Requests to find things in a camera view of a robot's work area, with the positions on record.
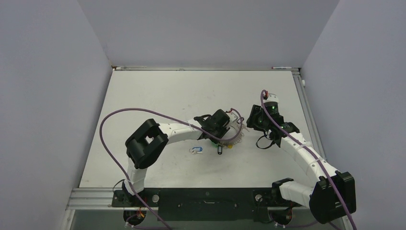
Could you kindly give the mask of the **grey metal keyring disc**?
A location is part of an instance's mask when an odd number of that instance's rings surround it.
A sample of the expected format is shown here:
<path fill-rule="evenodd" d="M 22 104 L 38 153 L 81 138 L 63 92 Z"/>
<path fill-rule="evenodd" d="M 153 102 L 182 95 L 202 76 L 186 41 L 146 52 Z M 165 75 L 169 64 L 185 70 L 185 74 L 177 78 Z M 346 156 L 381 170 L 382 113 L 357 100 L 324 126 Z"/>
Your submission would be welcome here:
<path fill-rule="evenodd" d="M 226 134 L 222 137 L 222 139 L 230 139 L 229 141 L 220 141 L 220 145 L 223 147 L 227 147 L 227 145 L 236 145 L 242 141 L 244 136 L 243 130 L 246 128 L 245 124 L 239 126 L 230 126 L 229 130 Z"/>

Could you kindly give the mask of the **black key tag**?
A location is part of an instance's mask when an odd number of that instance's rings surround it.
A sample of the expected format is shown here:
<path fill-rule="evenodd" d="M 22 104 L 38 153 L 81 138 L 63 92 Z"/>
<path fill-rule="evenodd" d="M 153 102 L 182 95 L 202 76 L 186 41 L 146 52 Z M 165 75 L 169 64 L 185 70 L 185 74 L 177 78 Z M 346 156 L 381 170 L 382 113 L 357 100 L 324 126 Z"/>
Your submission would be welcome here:
<path fill-rule="evenodd" d="M 218 146 L 217 146 L 217 154 L 218 154 L 218 155 L 222 155 L 222 154 L 223 154 L 223 146 L 221 146 L 221 145 L 218 145 Z"/>

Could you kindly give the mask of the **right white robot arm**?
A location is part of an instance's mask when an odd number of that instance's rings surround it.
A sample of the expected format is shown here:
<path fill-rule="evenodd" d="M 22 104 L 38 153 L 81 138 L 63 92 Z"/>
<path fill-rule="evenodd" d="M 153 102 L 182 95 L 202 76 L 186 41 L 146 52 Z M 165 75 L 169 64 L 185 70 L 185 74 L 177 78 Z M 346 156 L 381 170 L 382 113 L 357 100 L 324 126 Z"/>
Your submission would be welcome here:
<path fill-rule="evenodd" d="M 310 185 L 304 185 L 291 178 L 273 182 L 270 193 L 273 203 L 298 203 L 310 209 L 313 217 L 322 224 L 356 211 L 353 176 L 349 172 L 340 172 L 323 159 L 306 142 L 296 125 L 284 121 L 277 102 L 253 105 L 247 126 L 263 132 L 272 145 L 287 152 L 311 182 Z"/>

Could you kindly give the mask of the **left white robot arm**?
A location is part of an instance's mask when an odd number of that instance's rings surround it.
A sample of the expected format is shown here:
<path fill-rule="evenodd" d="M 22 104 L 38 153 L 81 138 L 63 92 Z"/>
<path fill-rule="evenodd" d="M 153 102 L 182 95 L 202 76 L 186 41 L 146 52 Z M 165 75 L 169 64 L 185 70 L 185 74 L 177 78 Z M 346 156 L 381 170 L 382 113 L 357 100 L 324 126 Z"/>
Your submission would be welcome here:
<path fill-rule="evenodd" d="M 219 139 L 225 139 L 237 119 L 237 113 L 219 109 L 212 115 L 196 116 L 180 123 L 157 123 L 152 118 L 146 120 L 125 142 L 129 178 L 123 185 L 126 191 L 124 200 L 131 206 L 142 202 L 147 168 L 158 160 L 167 145 L 201 139 L 218 143 Z"/>

